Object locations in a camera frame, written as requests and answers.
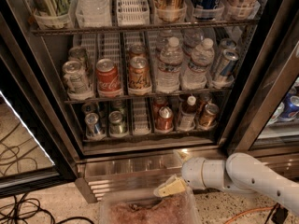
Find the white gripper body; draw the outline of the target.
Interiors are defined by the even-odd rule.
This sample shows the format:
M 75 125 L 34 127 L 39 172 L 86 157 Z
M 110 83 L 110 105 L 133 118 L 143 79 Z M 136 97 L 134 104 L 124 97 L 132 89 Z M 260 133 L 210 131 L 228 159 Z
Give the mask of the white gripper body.
M 181 164 L 184 164 L 192 156 L 185 150 L 174 150 L 175 157 L 180 161 Z M 175 177 L 175 187 L 178 190 L 185 190 L 187 188 L 187 183 L 182 177 Z

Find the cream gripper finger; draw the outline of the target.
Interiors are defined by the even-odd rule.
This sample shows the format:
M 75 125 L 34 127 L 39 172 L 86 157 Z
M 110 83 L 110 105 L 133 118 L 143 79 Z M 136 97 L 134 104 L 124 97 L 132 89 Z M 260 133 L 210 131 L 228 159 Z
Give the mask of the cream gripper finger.
M 170 195 L 184 192 L 187 188 L 187 184 L 181 177 L 176 175 L 170 176 L 163 184 L 153 191 L 156 197 L 167 197 Z
M 174 152 L 174 155 L 176 156 L 176 158 L 181 163 L 186 162 L 191 157 L 188 153 L 186 153 L 186 152 L 184 152 L 182 150 L 174 149 L 173 152 Z

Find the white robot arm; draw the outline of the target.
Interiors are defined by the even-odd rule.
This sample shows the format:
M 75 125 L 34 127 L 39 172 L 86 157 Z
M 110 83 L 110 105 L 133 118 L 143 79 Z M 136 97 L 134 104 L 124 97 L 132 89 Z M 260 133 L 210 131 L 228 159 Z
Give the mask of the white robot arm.
M 299 184 L 279 175 L 246 153 L 234 153 L 226 160 L 191 157 L 177 152 L 181 177 L 172 175 L 153 191 L 167 197 L 191 189 L 217 189 L 251 195 L 260 193 L 299 215 Z

